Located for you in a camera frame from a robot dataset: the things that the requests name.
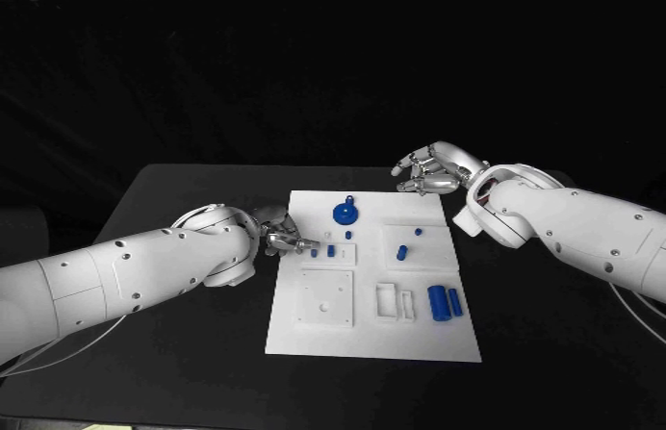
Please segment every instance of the black table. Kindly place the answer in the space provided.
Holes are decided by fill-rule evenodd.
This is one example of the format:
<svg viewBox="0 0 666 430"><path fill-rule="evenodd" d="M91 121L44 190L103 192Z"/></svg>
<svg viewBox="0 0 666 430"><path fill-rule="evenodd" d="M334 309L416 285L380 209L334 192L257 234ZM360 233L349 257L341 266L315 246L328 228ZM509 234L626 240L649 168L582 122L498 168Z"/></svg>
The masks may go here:
<svg viewBox="0 0 666 430"><path fill-rule="evenodd" d="M151 165L97 241L169 226L210 203L287 204L292 190L344 197L396 191L396 179L390 168ZM609 285L537 240L517 251L465 234L452 222L463 197L442 202L484 364L266 355L279 258L262 253L237 288L201 286L132 315L74 359L11 378L0 414L243 429L665 423L666 346ZM109 325L63 341L61 351Z"/></svg>

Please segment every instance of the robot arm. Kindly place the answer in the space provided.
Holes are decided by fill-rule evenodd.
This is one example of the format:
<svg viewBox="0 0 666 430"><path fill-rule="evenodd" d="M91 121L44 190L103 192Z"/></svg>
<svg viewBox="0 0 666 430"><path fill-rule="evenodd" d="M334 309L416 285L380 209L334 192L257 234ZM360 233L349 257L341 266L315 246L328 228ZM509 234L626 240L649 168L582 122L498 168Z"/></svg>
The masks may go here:
<svg viewBox="0 0 666 430"><path fill-rule="evenodd" d="M416 151L393 175L410 166L413 179L398 190L445 194L468 188L455 222L472 236L486 231L517 249L540 238L563 262L666 302L666 215L566 188L528 165L491 166L450 143Z"/></svg>
<svg viewBox="0 0 666 430"><path fill-rule="evenodd" d="M285 208L253 212L263 222L214 204L181 217L171 228L0 268L0 364L201 283L240 284L254 275L262 236L270 255L319 247L300 238Z"/></svg>

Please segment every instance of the blue object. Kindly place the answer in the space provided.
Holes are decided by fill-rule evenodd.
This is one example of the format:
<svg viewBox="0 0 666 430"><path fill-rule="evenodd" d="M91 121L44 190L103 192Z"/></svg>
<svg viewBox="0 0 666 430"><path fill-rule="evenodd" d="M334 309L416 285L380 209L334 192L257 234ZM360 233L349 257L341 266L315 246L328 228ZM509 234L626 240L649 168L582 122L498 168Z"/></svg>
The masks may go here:
<svg viewBox="0 0 666 430"><path fill-rule="evenodd" d="M398 260L406 260L407 257L407 245L401 245L398 248Z"/></svg>
<svg viewBox="0 0 666 430"><path fill-rule="evenodd" d="M433 319L436 321L449 321L452 319L452 310L449 308L447 291L445 286L430 286L427 288L427 296L430 297Z"/></svg>
<svg viewBox="0 0 666 430"><path fill-rule="evenodd" d="M334 219L342 225L352 225L358 219L358 208L354 206L354 197L348 196L344 204L334 209Z"/></svg>
<svg viewBox="0 0 666 430"><path fill-rule="evenodd" d="M455 315L463 316L462 301L459 300L459 291L449 289L449 298L452 299L452 308L455 309Z"/></svg>

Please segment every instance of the blue battery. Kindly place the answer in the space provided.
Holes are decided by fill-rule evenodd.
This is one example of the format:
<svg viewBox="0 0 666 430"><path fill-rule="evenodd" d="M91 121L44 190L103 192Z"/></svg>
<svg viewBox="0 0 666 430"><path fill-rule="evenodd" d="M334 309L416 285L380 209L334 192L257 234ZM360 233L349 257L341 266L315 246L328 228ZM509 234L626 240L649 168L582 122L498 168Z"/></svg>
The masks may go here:
<svg viewBox="0 0 666 430"><path fill-rule="evenodd" d="M401 245L398 248L398 260L406 260L407 257L407 245Z"/></svg>
<svg viewBox="0 0 666 430"><path fill-rule="evenodd" d="M433 319L436 321L449 321L452 319L452 309L449 308L447 291L445 286L430 286L427 288L427 296L430 297Z"/></svg>
<svg viewBox="0 0 666 430"><path fill-rule="evenodd" d="M449 289L449 298L452 299L452 308L455 309L455 315L463 316L462 301L459 300L459 291Z"/></svg>

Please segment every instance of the cable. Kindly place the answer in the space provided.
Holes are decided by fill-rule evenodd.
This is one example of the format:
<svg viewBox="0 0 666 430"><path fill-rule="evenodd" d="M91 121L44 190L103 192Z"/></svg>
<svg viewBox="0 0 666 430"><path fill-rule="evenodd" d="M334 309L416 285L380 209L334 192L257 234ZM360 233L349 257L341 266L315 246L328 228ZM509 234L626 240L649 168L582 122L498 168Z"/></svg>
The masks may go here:
<svg viewBox="0 0 666 430"><path fill-rule="evenodd" d="M45 348L42 348L38 353L35 353L35 355L32 355L28 360L22 361L21 363L18 363L16 365L14 365L3 373L0 373L0 378L3 377L12 377L14 375L19 375L19 374L24 374L27 372L32 372L34 370L40 370L40 369L44 369L45 367L51 367L51 366L55 366L58 363L63 363L65 360L68 360L70 358L73 358L74 356L77 356L87 348L90 348L91 346L94 346L94 344L101 341L101 339L104 338L104 336L114 330L116 326L122 323L122 321L126 319L127 316L123 316L119 321L116 322L116 324L109 328L107 332L104 332L104 334L91 342L89 343L89 345L84 346L84 348L80 348L70 356L65 356L61 360L58 361L54 361L52 363L48 363L47 365L44 366L40 366L40 367L35 367L34 369L28 369L28 370L21 370L19 372L12 372L14 370L16 370L21 366L24 366L41 353L44 353L63 339L55 339L55 341L52 341L47 346Z"/></svg>
<svg viewBox="0 0 666 430"><path fill-rule="evenodd" d="M648 326L648 323L642 320L642 317L636 314L636 312L632 310L632 307L629 306L628 302L625 301L625 298L620 295L620 292L615 288L615 284L610 284L610 288L613 289L615 294L618 295L618 298L620 299L622 304L625 305L625 308L629 310L629 313L635 316L636 320L644 324L646 329L652 332L652 334L656 336L656 338L662 341L662 343L666 344L666 339L655 332L655 330Z"/></svg>
<svg viewBox="0 0 666 430"><path fill-rule="evenodd" d="M666 315L655 308L655 306L646 301L645 297L635 292L635 295L638 296L639 300L646 304L646 306L666 319Z"/></svg>

